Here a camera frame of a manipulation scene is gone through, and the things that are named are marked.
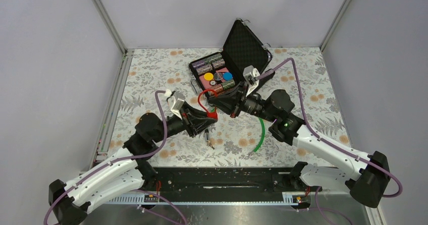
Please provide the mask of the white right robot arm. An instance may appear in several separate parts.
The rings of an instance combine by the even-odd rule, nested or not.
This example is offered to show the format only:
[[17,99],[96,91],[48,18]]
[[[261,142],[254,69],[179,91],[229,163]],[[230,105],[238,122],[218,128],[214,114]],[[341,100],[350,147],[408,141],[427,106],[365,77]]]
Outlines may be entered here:
[[318,133],[304,119],[292,114],[295,104],[284,89],[262,99],[257,93],[246,94],[244,87],[238,85],[218,96],[212,95],[208,102],[232,118],[243,111],[269,121],[269,132],[277,141],[302,148],[332,164],[317,167],[298,162],[289,177],[294,190],[307,186],[341,190],[370,208],[378,207],[386,197],[384,192],[391,179],[387,157],[379,151],[359,151]]

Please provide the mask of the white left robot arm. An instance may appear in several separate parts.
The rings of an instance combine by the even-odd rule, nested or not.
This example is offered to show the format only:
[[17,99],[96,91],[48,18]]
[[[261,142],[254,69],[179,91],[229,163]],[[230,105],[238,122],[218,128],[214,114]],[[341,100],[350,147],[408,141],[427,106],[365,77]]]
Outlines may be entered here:
[[171,137],[186,131],[195,137],[218,120],[217,110],[198,110],[183,103],[178,115],[163,122],[156,114],[141,116],[136,132],[116,153],[78,177],[49,185],[49,204],[59,224],[80,224],[88,214],[110,199],[128,191],[151,190],[156,185],[157,172],[148,160]]

